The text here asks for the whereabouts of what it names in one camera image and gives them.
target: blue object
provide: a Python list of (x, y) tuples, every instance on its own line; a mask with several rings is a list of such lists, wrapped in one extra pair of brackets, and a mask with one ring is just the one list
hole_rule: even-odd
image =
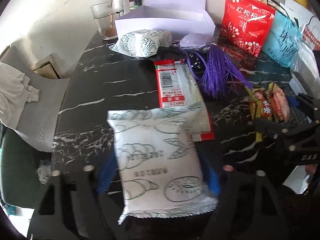
[(97, 193), (102, 194), (105, 191), (109, 190), (111, 181), (116, 174), (116, 170), (118, 169), (118, 163), (116, 159), (116, 155), (113, 152), (109, 159), (107, 160), (106, 165), (100, 171), (98, 176), (98, 187)]
[(287, 96), (287, 100), (288, 100), (289, 106), (292, 108), (295, 108), (300, 105), (300, 102), (295, 97)]
[[(219, 177), (213, 170), (213, 168), (209, 165), (207, 158), (204, 154), (198, 154), (202, 173), (203, 180), (207, 183), (209, 190), (219, 196), (220, 194), (220, 186), (219, 186)], [(116, 155), (113, 153), (110, 158), (107, 160), (106, 165), (101, 170), (98, 176), (98, 187), (97, 193), (102, 194), (105, 191), (109, 190), (111, 181), (116, 174), (116, 170), (118, 169), (118, 163), (116, 160)]]
[(262, 47), (262, 51), (281, 67), (290, 67), (293, 55), (299, 50), (297, 41), (302, 40), (296, 23), (276, 11), (272, 27)]

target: gray chair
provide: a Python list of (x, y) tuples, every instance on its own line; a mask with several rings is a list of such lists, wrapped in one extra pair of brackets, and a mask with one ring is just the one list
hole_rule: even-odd
[(14, 45), (3, 53), (0, 61), (25, 73), (30, 78), (29, 84), (40, 90), (39, 102), (26, 103), (16, 133), (36, 150), (52, 152), (58, 112), (70, 79), (48, 79), (34, 73)]

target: red and white snack wrapper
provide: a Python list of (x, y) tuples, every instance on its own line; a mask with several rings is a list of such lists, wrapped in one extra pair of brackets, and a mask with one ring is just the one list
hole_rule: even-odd
[(313, 32), (306, 26), (302, 33), (302, 40), (309, 46), (312, 50), (320, 50), (320, 40), (315, 37)]
[[(156, 67), (160, 107), (191, 106), (204, 102), (196, 81), (185, 64), (173, 60), (154, 62)], [(214, 139), (212, 122), (203, 109), (192, 124), (190, 134), (194, 142)]]
[(275, 9), (257, 0), (226, 0), (221, 34), (257, 57), (275, 13)]

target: white plastic bag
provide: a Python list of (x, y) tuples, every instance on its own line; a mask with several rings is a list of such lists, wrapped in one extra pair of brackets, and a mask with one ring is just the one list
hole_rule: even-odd
[(320, 76), (315, 55), (306, 43), (297, 42), (297, 45), (299, 50), (293, 57), (290, 69), (301, 75), (308, 86), (304, 89), (310, 90), (314, 98), (320, 99)]
[(47, 184), (51, 177), (51, 163), (48, 160), (41, 160), (39, 168), (37, 169), (39, 181), (42, 184)]

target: white cloth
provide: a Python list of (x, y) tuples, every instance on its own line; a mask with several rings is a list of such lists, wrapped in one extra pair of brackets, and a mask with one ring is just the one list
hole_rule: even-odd
[(0, 62), (0, 120), (16, 129), (26, 102), (38, 102), (39, 90), (29, 86), (30, 78)]
[(173, 218), (216, 208), (203, 182), (190, 124), (203, 103), (152, 110), (109, 111), (126, 216)]

